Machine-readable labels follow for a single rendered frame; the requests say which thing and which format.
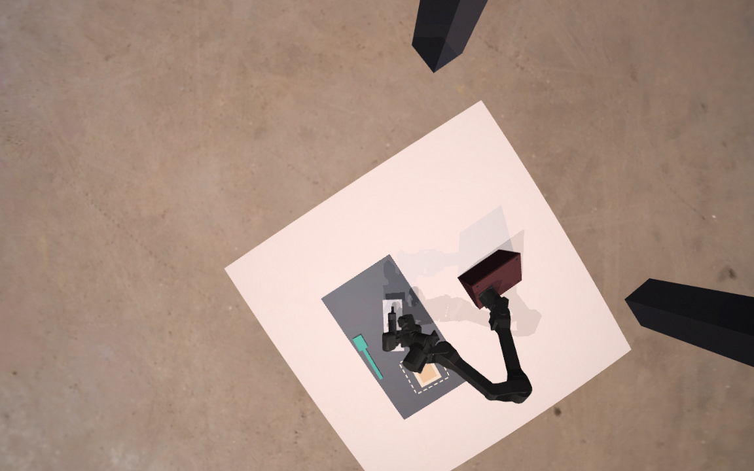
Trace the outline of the teal flat spatula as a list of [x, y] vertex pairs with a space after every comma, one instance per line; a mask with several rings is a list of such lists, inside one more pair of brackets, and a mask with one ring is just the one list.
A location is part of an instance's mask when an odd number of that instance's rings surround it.
[[357, 337], [355, 337], [353, 339], [353, 342], [354, 342], [354, 345], [358, 347], [359, 351], [364, 351], [364, 354], [367, 357], [367, 360], [369, 361], [371, 366], [373, 366], [375, 373], [377, 373], [380, 379], [383, 379], [381, 373], [379, 372], [379, 369], [375, 366], [374, 361], [371, 359], [371, 357], [369, 356], [369, 353], [367, 352], [366, 347], [368, 346], [366, 345], [365, 340], [363, 339], [362, 335], [358, 335]]

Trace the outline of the beige square tile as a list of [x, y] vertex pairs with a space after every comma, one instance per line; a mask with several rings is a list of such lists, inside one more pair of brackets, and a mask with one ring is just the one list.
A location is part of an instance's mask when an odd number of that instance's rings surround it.
[[440, 373], [438, 372], [438, 369], [436, 367], [436, 364], [425, 364], [423, 367], [422, 372], [419, 374], [417, 372], [414, 372], [417, 381], [420, 383], [421, 387], [425, 387], [427, 384], [432, 383], [442, 377]]

